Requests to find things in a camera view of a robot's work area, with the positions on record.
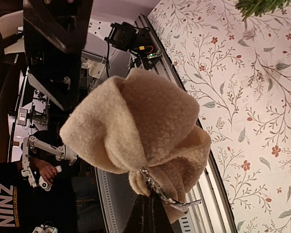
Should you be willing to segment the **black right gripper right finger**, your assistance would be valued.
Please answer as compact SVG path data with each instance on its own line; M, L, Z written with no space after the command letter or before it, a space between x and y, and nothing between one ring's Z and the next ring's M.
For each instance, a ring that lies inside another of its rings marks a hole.
M149 232L174 233L158 194L151 194L149 197Z

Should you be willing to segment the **small green christmas tree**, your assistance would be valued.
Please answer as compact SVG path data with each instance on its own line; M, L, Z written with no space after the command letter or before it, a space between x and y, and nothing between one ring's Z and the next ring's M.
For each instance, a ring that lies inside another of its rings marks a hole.
M248 17L260 17L277 9L291 6L291 0L238 0L235 8L240 11L243 20Z

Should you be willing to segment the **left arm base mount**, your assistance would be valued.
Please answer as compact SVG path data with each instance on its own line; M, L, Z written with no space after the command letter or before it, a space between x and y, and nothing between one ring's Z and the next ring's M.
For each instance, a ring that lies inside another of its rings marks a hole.
M152 69L162 55L154 44L149 27L136 27L127 22L111 23L111 31L104 38L108 45L134 55L144 69Z

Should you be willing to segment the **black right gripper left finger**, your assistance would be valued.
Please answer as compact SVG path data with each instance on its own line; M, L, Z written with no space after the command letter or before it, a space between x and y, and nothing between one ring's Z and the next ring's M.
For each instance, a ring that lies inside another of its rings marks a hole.
M123 233L147 233L148 230L148 197L137 195Z

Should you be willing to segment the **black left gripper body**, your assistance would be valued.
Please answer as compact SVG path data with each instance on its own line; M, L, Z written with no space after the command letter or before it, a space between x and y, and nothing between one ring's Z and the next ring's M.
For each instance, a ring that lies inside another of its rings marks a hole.
M31 86L63 111L78 105L91 0L25 0L23 35Z

